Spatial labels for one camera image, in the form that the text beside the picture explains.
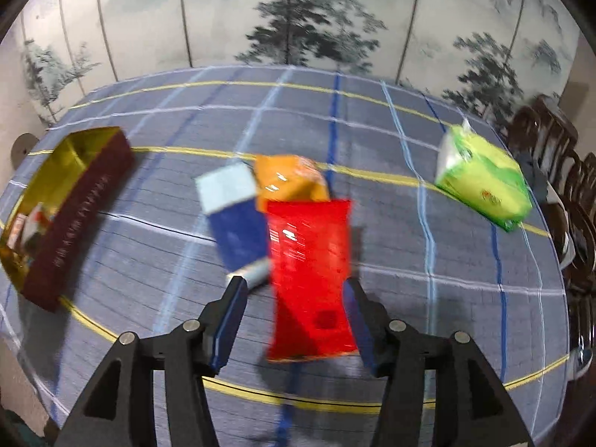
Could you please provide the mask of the red snack packet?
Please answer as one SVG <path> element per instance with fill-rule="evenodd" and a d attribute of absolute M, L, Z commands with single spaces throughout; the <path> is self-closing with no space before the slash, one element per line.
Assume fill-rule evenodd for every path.
<path fill-rule="evenodd" d="M 307 361 L 356 350 L 342 304 L 342 285 L 352 269 L 351 208 L 349 200 L 268 203 L 275 297 L 268 361 Z"/>

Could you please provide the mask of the dark wooden chair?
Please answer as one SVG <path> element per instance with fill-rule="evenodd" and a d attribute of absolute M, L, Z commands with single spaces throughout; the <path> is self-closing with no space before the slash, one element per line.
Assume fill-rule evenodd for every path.
<path fill-rule="evenodd" d="M 595 351 L 595 155 L 575 162 L 563 202 L 575 257 L 563 269 L 570 320 L 570 349 Z"/>
<path fill-rule="evenodd" d="M 540 94 L 520 107 L 507 128 L 506 146 L 517 161 L 549 233 L 562 253 L 568 242 L 569 205 L 578 199 L 583 162 L 578 131 L 555 99 Z"/>

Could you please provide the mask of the clear bag orange crackers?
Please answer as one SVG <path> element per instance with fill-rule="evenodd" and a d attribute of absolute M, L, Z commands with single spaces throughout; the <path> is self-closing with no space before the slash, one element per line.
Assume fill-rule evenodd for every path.
<path fill-rule="evenodd" d="M 7 239 L 8 248 L 21 255 L 36 255 L 51 222 L 53 215 L 42 202 L 38 202 L 28 215 L 18 213 Z"/>

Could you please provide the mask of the orange snack packet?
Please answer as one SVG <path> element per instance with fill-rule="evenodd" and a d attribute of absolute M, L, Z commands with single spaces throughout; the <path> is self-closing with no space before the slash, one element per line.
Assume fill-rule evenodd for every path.
<path fill-rule="evenodd" d="M 258 185 L 257 209 L 265 213 L 269 201 L 330 200 L 324 176 L 316 163 L 300 155 L 258 155 L 253 166 Z"/>

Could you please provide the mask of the green tissue pack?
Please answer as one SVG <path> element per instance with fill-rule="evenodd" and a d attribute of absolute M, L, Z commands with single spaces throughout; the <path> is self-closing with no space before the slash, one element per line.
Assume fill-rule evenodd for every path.
<path fill-rule="evenodd" d="M 519 227 L 532 209 L 517 162 L 476 133 L 468 119 L 441 139 L 434 185 L 506 231 Z"/>

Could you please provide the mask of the blue and white snack bag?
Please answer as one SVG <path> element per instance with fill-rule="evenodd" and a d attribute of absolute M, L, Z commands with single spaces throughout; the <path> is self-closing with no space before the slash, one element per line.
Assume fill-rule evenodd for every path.
<path fill-rule="evenodd" d="M 257 210 L 258 187 L 251 168 L 234 162 L 195 179 L 199 202 L 227 271 L 253 288 L 270 273 L 266 217 Z"/>

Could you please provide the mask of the red gold toffee tin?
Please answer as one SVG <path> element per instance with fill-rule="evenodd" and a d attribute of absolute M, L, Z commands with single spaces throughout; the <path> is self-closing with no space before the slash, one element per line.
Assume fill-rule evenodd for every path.
<path fill-rule="evenodd" d="M 85 232 L 127 175 L 132 148 L 117 126 L 90 128 L 67 135 L 51 150 L 11 212 L 1 235 L 1 262 L 18 293 L 54 312 Z M 28 215 L 44 203 L 53 222 L 34 256 L 8 248 L 18 213 Z"/>

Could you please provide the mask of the painted folding screen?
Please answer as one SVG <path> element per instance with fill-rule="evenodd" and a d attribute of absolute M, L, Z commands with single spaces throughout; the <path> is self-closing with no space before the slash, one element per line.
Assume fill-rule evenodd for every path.
<path fill-rule="evenodd" d="M 7 36 L 46 123 L 100 87 L 223 64 L 378 78 L 501 120 L 561 95 L 580 29 L 561 0 L 28 0 Z"/>

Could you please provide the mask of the plaid blue tablecloth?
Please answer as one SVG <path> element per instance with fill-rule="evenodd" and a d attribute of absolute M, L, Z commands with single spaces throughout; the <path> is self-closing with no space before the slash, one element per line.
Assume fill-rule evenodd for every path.
<path fill-rule="evenodd" d="M 197 339 L 221 446 L 367 446 L 388 376 L 356 278 L 400 334 L 480 353 L 538 444 L 569 320 L 538 201 L 493 127 L 384 82 L 295 66 L 175 71 L 71 106 L 1 197 L 1 328 L 72 429 L 146 339 Z"/>

